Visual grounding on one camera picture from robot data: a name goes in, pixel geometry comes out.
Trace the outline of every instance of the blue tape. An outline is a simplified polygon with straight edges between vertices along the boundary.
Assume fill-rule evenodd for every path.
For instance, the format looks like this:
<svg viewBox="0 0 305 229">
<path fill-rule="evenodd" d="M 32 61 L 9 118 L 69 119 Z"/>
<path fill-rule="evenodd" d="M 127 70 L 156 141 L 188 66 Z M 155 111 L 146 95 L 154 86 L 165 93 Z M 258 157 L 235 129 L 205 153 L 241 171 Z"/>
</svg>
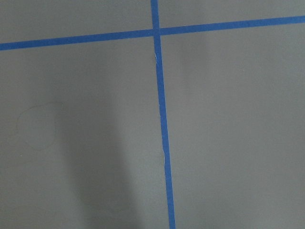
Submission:
<svg viewBox="0 0 305 229">
<path fill-rule="evenodd" d="M 233 21 L 233 22 L 213 23 L 213 24 L 161 28 L 160 33 L 161 35 L 172 35 L 172 34 L 181 34 L 181 33 L 190 33 L 190 32 L 230 30 L 230 29 L 240 29 L 240 28 L 249 28 L 249 27 L 285 25 L 285 24 L 297 24 L 297 23 L 305 23 L 305 16 L 258 19 L 258 20 L 248 20 L 248 21 Z"/>
<path fill-rule="evenodd" d="M 77 44 L 77 43 L 87 43 L 87 42 L 101 42 L 101 41 L 111 41 L 111 40 L 120 40 L 120 39 L 128 39 L 128 38 L 138 38 L 138 37 L 152 37 L 153 36 L 152 31 L 153 30 L 137 30 L 137 31 L 112 32 L 112 33 L 84 35 L 84 36 L 75 36 L 75 37 L 52 38 L 52 39 L 24 41 L 24 42 L 2 43 L 0 44 L 0 50 L 25 49 L 25 48 L 34 48 L 34 47 L 42 47 L 42 46 Z"/>
<path fill-rule="evenodd" d="M 161 133 L 162 133 L 162 144 L 164 151 L 164 170 L 165 170 L 168 219 L 169 219 L 170 229 L 175 229 L 176 225 L 175 225 L 175 211 L 174 211 L 174 203 L 173 203 L 173 184 L 172 184 L 172 171 L 171 171 L 170 149 L 169 149 L 169 140 L 168 140 L 167 118 L 166 118 L 158 0 L 151 0 L 151 8 L 152 8 L 154 51 L 156 56 L 156 73 L 157 73 L 157 85 L 158 85 L 158 96 L 159 96 Z"/>
<path fill-rule="evenodd" d="M 159 28 L 160 26 L 158 24 L 158 28 L 160 29 L 160 35 L 163 36 L 163 35 L 173 35 L 173 34 L 191 33 L 191 32 L 230 30 L 230 29 L 240 29 L 240 28 L 249 28 L 249 27 L 285 25 L 285 24 L 297 24 L 297 23 L 305 23 L 305 16 L 221 22 L 221 23 L 213 23 L 213 24 L 189 25 L 189 26 L 161 28 L 161 29 Z M 120 40 L 120 39 L 128 39 L 128 38 L 138 38 L 138 37 L 152 37 L 152 36 L 153 36 L 153 30 L 137 30 L 137 31 L 113 32 L 113 33 L 103 33 L 103 34 L 74 36 L 74 37 L 51 38 L 51 39 L 24 41 L 24 42 L 9 42 L 9 43 L 0 43 L 0 51 L 53 46 L 53 45 L 64 45 L 64 44 L 77 44 L 77 43 L 86 43 L 86 42 L 111 41 L 111 40 Z"/>
</svg>

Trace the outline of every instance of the gray floor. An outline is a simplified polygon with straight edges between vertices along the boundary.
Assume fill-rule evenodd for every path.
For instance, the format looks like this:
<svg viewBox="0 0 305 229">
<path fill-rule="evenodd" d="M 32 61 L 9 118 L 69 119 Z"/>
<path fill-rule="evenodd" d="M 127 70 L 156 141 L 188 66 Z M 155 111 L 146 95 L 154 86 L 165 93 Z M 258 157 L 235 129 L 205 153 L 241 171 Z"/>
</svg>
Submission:
<svg viewBox="0 0 305 229">
<path fill-rule="evenodd" d="M 159 0 L 161 27 L 304 14 Z M 149 1 L 0 2 L 0 43 L 151 29 Z M 304 24 L 162 37 L 177 229 L 305 226 Z M 168 229 L 153 38 L 0 52 L 0 228 Z"/>
<path fill-rule="evenodd" d="M 163 37 L 178 229 L 305 226 L 304 25 Z"/>
</svg>

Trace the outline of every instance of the horizontal blue tape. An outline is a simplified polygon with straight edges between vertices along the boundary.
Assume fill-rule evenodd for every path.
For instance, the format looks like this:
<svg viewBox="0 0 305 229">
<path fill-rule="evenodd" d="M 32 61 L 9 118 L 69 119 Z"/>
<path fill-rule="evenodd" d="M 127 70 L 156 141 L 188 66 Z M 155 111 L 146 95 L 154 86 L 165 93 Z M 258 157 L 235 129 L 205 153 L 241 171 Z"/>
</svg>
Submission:
<svg viewBox="0 0 305 229">
<path fill-rule="evenodd" d="M 191 32 L 229 30 L 229 29 L 239 29 L 239 28 L 248 28 L 248 27 L 285 25 L 285 24 L 297 24 L 297 23 L 305 23 L 305 16 L 160 28 L 160 35 L 172 35 L 172 34 L 191 33 Z M 86 43 L 86 42 L 111 41 L 111 40 L 120 40 L 120 39 L 128 39 L 128 38 L 152 37 L 152 36 L 153 36 L 153 30 L 150 29 L 150 30 L 102 33 L 102 34 L 74 36 L 74 37 L 51 38 L 51 39 L 33 40 L 33 41 L 24 41 L 24 42 L 9 42 L 9 43 L 0 43 L 0 51 L 53 46 L 53 45 L 64 45 L 64 44 L 77 44 L 77 43 Z"/>
<path fill-rule="evenodd" d="M 77 44 L 77 43 L 86 43 L 86 42 L 101 42 L 101 41 L 111 41 L 111 40 L 120 40 L 120 39 L 128 39 L 128 38 L 138 38 L 138 37 L 152 37 L 152 36 L 153 36 L 153 30 L 113 32 L 113 33 L 103 33 L 103 34 L 84 35 L 84 36 L 75 36 L 75 37 L 62 37 L 62 38 L 52 38 L 52 39 L 43 39 L 43 40 L 34 40 L 34 41 L 2 43 L 0 44 L 0 50 L 25 49 L 25 48 L 42 47 L 42 46 Z"/>
<path fill-rule="evenodd" d="M 233 21 L 233 22 L 213 23 L 213 24 L 161 28 L 160 33 L 161 35 L 172 35 L 172 34 L 191 33 L 191 32 L 230 30 L 230 29 L 239 29 L 239 28 L 248 28 L 248 27 L 285 25 L 285 24 L 297 24 L 297 23 L 305 23 L 305 16 L 258 19 L 258 20 L 248 20 L 248 21 Z"/>
</svg>

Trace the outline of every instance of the blue painter's tape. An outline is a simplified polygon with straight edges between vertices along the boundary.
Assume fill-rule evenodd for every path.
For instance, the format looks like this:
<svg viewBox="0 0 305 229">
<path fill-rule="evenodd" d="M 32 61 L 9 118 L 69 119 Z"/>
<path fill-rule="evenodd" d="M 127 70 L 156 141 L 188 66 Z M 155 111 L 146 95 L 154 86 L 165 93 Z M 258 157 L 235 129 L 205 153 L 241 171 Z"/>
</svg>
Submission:
<svg viewBox="0 0 305 229">
<path fill-rule="evenodd" d="M 157 62 L 156 73 L 157 73 L 157 86 L 158 86 L 159 107 L 160 107 L 159 109 L 160 109 L 160 119 L 161 119 L 162 144 L 164 151 L 164 170 L 165 170 L 168 218 L 169 218 L 170 229 L 175 229 L 176 225 L 175 225 L 175 211 L 174 211 L 174 203 L 173 203 L 173 184 L 172 184 L 172 171 L 171 171 L 170 149 L 169 149 L 169 139 L 168 139 L 168 129 L 167 129 L 167 118 L 166 118 L 158 0 L 151 0 L 151 8 L 152 8 L 154 51 Z"/>
<path fill-rule="evenodd" d="M 63 45 L 63 44 L 77 44 L 86 42 L 101 42 L 101 41 L 111 41 L 120 40 L 128 38 L 138 38 L 138 37 L 152 37 L 153 30 L 137 30 L 137 31 L 126 31 L 126 32 L 112 32 L 104 34 L 94 34 L 94 35 L 84 35 L 75 37 L 62 37 L 62 38 L 52 38 L 34 41 L 24 41 L 24 42 L 10 42 L 0 44 L 0 50 L 11 50 L 11 49 L 25 49 L 43 46 L 53 46 L 53 45 Z"/>
<path fill-rule="evenodd" d="M 240 28 L 249 28 L 249 27 L 285 25 L 285 24 L 297 24 L 297 23 L 305 23 L 305 16 L 258 19 L 258 20 L 248 20 L 248 21 L 233 21 L 233 22 L 213 23 L 213 24 L 161 28 L 160 33 L 161 35 L 172 35 L 172 34 L 191 33 L 191 32 L 230 30 L 230 29 L 240 29 Z"/>
</svg>

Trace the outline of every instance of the vertical blue tape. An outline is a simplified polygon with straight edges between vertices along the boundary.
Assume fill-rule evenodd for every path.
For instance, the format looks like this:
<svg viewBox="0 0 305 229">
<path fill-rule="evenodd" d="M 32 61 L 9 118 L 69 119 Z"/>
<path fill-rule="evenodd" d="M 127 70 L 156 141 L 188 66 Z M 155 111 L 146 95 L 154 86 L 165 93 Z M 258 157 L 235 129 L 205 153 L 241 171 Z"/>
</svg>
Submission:
<svg viewBox="0 0 305 229">
<path fill-rule="evenodd" d="M 169 219 L 170 229 L 175 229 L 176 224 L 175 224 L 175 211 L 174 211 L 174 203 L 173 203 L 173 184 L 172 184 L 170 149 L 169 149 L 167 119 L 166 119 L 166 104 L 165 104 L 165 91 L 164 91 L 164 80 L 163 80 L 158 0 L 151 0 L 151 7 L 152 7 L 152 23 L 153 23 L 152 30 L 153 30 L 154 51 L 156 56 L 156 72 L 157 72 L 158 96 L 159 96 L 159 107 L 160 107 L 160 118 L 161 118 L 161 133 L 162 133 L 162 144 L 164 151 L 164 170 L 165 170 L 168 219 Z"/>
</svg>

